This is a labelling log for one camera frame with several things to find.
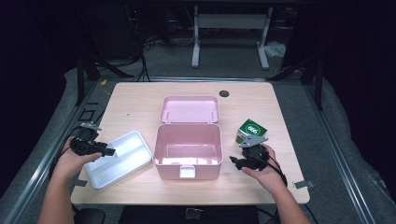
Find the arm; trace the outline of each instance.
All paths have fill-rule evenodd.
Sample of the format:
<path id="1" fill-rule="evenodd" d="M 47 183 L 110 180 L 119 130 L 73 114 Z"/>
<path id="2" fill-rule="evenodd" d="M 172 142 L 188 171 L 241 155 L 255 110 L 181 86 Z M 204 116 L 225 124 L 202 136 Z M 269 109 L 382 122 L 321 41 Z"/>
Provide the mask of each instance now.
<path id="1" fill-rule="evenodd" d="M 70 180 L 89 161 L 96 161 L 101 153 L 79 156 L 70 149 L 69 138 L 64 144 L 64 154 L 59 158 L 44 197 L 39 224 L 74 223 L 73 210 L 69 193 Z"/>
<path id="2" fill-rule="evenodd" d="M 268 146 L 265 146 L 265 148 L 267 148 L 269 155 L 275 160 L 275 152 Z M 276 167 L 274 161 L 269 160 L 269 162 Z M 262 187 L 271 193 L 276 202 L 282 224 L 310 223 L 300 205 L 297 204 L 293 195 L 288 188 L 286 188 L 280 175 L 274 171 L 273 168 L 267 166 L 262 171 L 254 171 L 247 167 L 243 167 L 242 171 L 257 179 Z"/>

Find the wooden table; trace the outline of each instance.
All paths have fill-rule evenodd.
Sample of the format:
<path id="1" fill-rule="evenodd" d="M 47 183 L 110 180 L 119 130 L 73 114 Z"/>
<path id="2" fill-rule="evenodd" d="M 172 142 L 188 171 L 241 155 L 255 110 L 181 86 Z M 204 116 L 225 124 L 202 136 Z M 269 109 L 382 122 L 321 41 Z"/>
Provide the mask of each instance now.
<path id="1" fill-rule="evenodd" d="M 220 91 L 228 91 L 221 97 Z M 266 142 L 276 152 L 289 190 L 298 203 L 307 203 L 307 189 L 297 189 L 292 182 L 304 180 L 274 89 L 264 82 L 145 82 L 119 83 L 112 93 L 96 139 L 112 140 L 139 131 L 153 153 L 163 99 L 172 95 L 210 95 L 219 100 L 219 123 L 224 160 L 215 180 L 163 180 L 151 162 L 144 168 L 105 188 L 75 186 L 73 203 L 105 204 L 267 204 L 272 196 L 250 176 L 236 169 L 229 157 L 243 158 L 235 142 L 238 128 L 253 119 L 268 130 Z M 89 181 L 86 170 L 79 176 Z"/>

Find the pink box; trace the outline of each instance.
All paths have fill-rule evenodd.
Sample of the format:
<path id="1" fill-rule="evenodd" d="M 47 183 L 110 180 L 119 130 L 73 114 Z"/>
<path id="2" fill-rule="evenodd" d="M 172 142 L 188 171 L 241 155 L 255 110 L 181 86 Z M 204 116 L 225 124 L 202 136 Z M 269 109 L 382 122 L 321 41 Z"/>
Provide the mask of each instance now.
<path id="1" fill-rule="evenodd" d="M 216 179 L 223 160 L 218 99 L 168 96 L 152 157 L 162 179 Z"/>

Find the white tray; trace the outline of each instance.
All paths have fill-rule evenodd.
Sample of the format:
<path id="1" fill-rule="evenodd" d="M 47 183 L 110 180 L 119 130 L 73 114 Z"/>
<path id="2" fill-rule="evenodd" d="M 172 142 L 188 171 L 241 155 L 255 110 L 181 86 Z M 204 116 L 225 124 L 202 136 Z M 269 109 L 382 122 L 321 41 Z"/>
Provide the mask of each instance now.
<path id="1" fill-rule="evenodd" d="M 133 131 L 108 143 L 116 149 L 113 156 L 105 156 L 85 164 L 95 189 L 102 189 L 144 167 L 151 161 L 151 152 L 139 132 Z"/>

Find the white plastic container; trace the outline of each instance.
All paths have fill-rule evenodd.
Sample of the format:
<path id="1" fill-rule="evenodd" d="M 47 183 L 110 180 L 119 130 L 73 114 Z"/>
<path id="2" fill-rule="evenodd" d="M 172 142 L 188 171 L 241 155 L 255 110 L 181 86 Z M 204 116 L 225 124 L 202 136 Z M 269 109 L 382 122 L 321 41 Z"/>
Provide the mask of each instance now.
<path id="1" fill-rule="evenodd" d="M 151 161 L 151 152 L 136 131 L 111 141 L 107 147 L 116 149 L 113 156 L 105 156 L 85 165 L 95 189 L 108 187 Z"/>
<path id="2" fill-rule="evenodd" d="M 218 100 L 164 99 L 153 162 L 162 179 L 216 179 L 223 160 Z"/>

